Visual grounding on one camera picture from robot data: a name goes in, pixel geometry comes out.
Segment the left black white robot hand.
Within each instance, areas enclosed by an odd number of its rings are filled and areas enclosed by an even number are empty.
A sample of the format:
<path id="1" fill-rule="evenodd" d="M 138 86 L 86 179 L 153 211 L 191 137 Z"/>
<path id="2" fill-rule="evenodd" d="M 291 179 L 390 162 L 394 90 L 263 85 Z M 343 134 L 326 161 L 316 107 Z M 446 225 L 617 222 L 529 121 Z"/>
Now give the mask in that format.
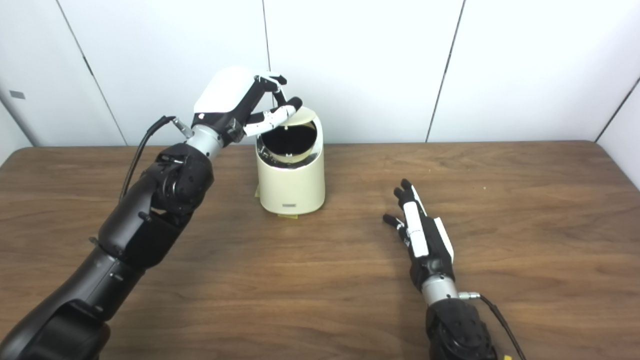
<path id="1" fill-rule="evenodd" d="M 218 71 L 193 107 L 191 139 L 204 132 L 221 147 L 270 132 L 303 105 L 286 98 L 286 78 L 274 71 L 233 66 Z"/>

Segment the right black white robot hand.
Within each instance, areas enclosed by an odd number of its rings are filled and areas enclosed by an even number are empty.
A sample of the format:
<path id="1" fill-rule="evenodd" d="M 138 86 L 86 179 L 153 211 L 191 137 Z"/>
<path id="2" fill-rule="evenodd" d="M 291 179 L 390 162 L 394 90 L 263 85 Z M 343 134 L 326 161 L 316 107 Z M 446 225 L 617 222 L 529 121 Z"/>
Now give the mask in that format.
<path id="1" fill-rule="evenodd" d="M 403 219 L 388 213 L 382 221 L 393 227 L 407 247 L 410 259 L 409 276 L 414 287 L 422 292 L 423 284 L 432 277 L 455 280 L 453 248 L 445 241 L 445 232 L 426 209 L 414 185 L 403 178 L 393 190 Z"/>

